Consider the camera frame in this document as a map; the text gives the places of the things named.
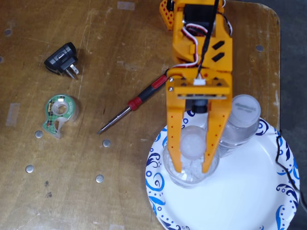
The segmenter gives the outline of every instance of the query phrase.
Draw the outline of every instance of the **blue floral pattern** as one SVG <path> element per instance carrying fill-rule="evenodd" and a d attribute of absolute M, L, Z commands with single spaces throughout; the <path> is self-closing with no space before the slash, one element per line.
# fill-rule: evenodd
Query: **blue floral pattern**
<path fill-rule="evenodd" d="M 184 119 L 182 121 L 182 128 L 187 125 L 193 125 L 193 120 L 197 119 L 197 115 L 191 111 L 185 112 Z M 279 136 L 279 132 L 270 126 L 265 120 L 260 119 L 259 129 L 256 133 L 256 136 L 259 138 L 270 138 L 274 143 L 276 143 L 276 137 Z M 293 154 L 288 146 L 288 143 L 281 137 L 278 140 L 280 146 L 279 152 L 279 162 L 282 163 L 287 171 L 290 173 L 293 182 L 299 188 L 299 174 L 297 169 L 296 161 L 293 157 Z M 167 145 L 167 127 L 158 134 L 154 144 L 149 152 L 149 157 L 146 162 L 146 190 L 147 195 L 150 201 L 150 204 L 153 208 L 155 215 L 157 216 L 160 223 L 167 230 L 190 230 L 186 224 L 176 222 L 172 219 L 171 216 L 168 216 L 165 207 L 167 206 L 167 201 L 164 200 L 163 191 L 165 186 L 165 180 L 163 176 L 159 173 L 158 168 L 162 165 L 162 156 L 158 153 L 157 147 L 161 150 L 161 147 L 165 148 Z M 279 194 L 285 194 L 285 200 L 283 203 L 279 204 L 276 207 L 276 230 L 285 230 L 289 226 L 289 219 L 295 214 L 299 194 L 291 187 L 291 184 L 288 183 L 287 174 L 281 167 L 277 166 L 278 176 L 284 177 L 282 181 L 285 181 L 284 184 L 276 185 L 276 192 Z M 291 216 L 285 216 L 288 212 L 291 212 Z M 264 225 L 258 228 L 259 230 L 272 230 L 272 228 L 265 227 Z"/>

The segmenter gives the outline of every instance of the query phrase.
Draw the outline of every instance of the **cable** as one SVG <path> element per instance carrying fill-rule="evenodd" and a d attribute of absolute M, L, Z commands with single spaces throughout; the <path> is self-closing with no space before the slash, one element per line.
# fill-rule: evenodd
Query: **cable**
<path fill-rule="evenodd" d="M 211 38 L 211 35 L 212 35 L 212 31 L 213 31 L 213 26 L 214 26 L 214 21 L 215 21 L 218 5 L 219 5 L 219 0 L 215 0 L 214 6 L 213 6 L 213 11 L 212 11 L 212 14 L 211 14 L 208 33 L 206 35 L 206 38 L 205 38 L 205 41 L 204 41 L 203 47 L 202 47 L 201 62 L 198 65 L 196 78 L 199 76 L 199 74 L 201 72 L 201 67 L 202 67 L 202 64 L 203 64 L 203 61 L 204 61 L 204 58 L 205 58 L 205 53 L 207 52 L 208 47 L 209 47 L 210 38 Z"/>
<path fill-rule="evenodd" d="M 191 63 L 183 63 L 183 64 L 177 64 L 174 65 L 173 68 L 175 67 L 194 67 L 198 64 L 199 61 L 199 57 L 198 57 L 198 41 L 197 39 L 191 35 L 191 33 L 188 31 L 189 28 L 197 28 L 201 31 L 203 31 L 205 34 L 208 32 L 206 28 L 204 28 L 201 25 L 197 25 L 197 24 L 193 24 L 193 23 L 189 23 L 187 24 L 185 27 L 182 28 L 182 33 L 189 38 L 190 40 L 193 41 L 194 45 L 195 45 L 195 53 L 194 53 L 194 62 Z"/>
<path fill-rule="evenodd" d="M 292 187 L 294 188 L 294 190 L 295 190 L 296 192 L 298 192 L 298 193 L 300 194 L 300 199 L 299 199 L 300 204 L 302 205 L 303 209 L 307 212 L 307 205 L 306 205 L 306 202 L 305 202 L 303 193 L 296 187 L 296 185 L 295 185 L 294 182 L 292 181 L 291 175 L 290 175 L 290 173 L 288 172 L 288 170 L 286 169 L 286 167 L 284 167 L 282 164 L 280 164 L 280 163 L 278 162 L 279 152 L 280 152 L 280 145 L 279 145 L 278 140 L 279 140 L 279 138 L 282 137 L 282 136 L 281 136 L 282 131 L 280 130 L 279 133 L 280 133 L 279 136 L 276 138 L 276 143 L 277 143 L 277 156 L 276 156 L 276 159 L 275 159 L 276 164 L 278 164 L 280 167 L 282 167 L 282 169 L 287 173 L 288 179 L 289 179 L 289 181 L 290 181 Z"/>
<path fill-rule="evenodd" d="M 232 32 L 233 32 L 233 29 L 232 29 L 232 25 L 230 24 L 229 20 L 226 18 L 226 16 L 220 12 L 218 12 L 218 14 L 222 15 L 229 27 L 229 35 L 231 36 L 232 35 Z"/>

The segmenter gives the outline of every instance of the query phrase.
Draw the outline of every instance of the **bottle cap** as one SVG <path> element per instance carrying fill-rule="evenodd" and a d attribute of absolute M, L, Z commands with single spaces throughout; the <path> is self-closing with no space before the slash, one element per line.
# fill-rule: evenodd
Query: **bottle cap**
<path fill-rule="evenodd" d="M 250 95 L 241 94 L 233 98 L 228 121 L 239 128 L 255 124 L 261 113 L 259 102 Z"/>

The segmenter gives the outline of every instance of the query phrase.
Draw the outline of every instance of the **black cable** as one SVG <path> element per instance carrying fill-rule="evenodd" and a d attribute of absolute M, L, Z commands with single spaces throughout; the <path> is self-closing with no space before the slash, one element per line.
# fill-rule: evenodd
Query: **black cable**
<path fill-rule="evenodd" d="M 227 17 L 226 17 L 225 14 L 220 13 L 220 12 L 218 12 L 218 14 L 220 14 L 220 15 L 222 15 L 222 16 L 224 17 L 224 19 L 225 19 L 225 21 L 226 21 L 226 24 L 227 24 L 227 26 L 228 26 L 228 28 L 229 28 L 229 35 L 231 36 L 231 28 L 230 28 L 230 26 L 229 26 L 229 20 L 227 19 Z"/>
<path fill-rule="evenodd" d="M 204 58 L 205 58 L 205 53 L 208 51 L 208 47 L 209 47 L 210 38 L 211 38 L 211 35 L 212 35 L 212 32 L 213 32 L 213 27 L 214 27 L 214 22 L 215 22 L 215 17 L 216 17 L 218 5 L 219 5 L 219 0 L 215 0 L 214 6 L 213 6 L 213 11 L 212 11 L 211 18 L 210 18 L 208 33 L 206 35 L 205 41 L 204 41 L 203 46 L 202 46 L 201 62 L 200 62 L 200 65 L 198 66 L 196 78 L 198 77 L 199 73 L 201 72 L 201 66 L 202 66 L 202 63 L 203 63 Z"/>
<path fill-rule="evenodd" d="M 286 169 L 286 167 L 284 167 L 282 164 L 280 164 L 278 162 L 278 158 L 279 158 L 279 152 L 280 152 L 280 145 L 279 145 L 279 142 L 278 142 L 278 139 L 281 138 L 282 136 L 282 131 L 280 130 L 279 131 L 279 136 L 276 138 L 276 143 L 277 143 L 277 155 L 276 155 L 276 164 L 278 164 L 280 167 L 283 168 L 283 170 L 287 173 L 287 176 L 288 176 L 288 179 L 292 185 L 292 187 L 294 188 L 294 190 L 296 192 L 298 192 L 300 194 L 300 199 L 299 199 L 299 202 L 301 204 L 301 206 L 303 207 L 303 209 L 307 212 L 307 205 L 306 205 L 306 202 L 305 202 L 305 199 L 304 199 L 304 196 L 303 196 L 303 193 L 297 188 L 297 186 L 295 185 L 295 183 L 292 181 L 292 178 L 291 178 L 291 175 L 290 173 L 288 172 L 288 170 Z"/>

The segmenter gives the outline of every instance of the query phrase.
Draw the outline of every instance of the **tape roll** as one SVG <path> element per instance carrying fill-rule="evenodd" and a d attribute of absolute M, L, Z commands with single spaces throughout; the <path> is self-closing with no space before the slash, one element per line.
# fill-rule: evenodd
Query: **tape roll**
<path fill-rule="evenodd" d="M 78 105 L 73 98 L 65 94 L 58 94 L 49 99 L 46 107 L 46 121 L 43 124 L 43 129 L 56 138 L 61 138 L 60 129 L 63 123 L 74 121 L 78 116 Z"/>

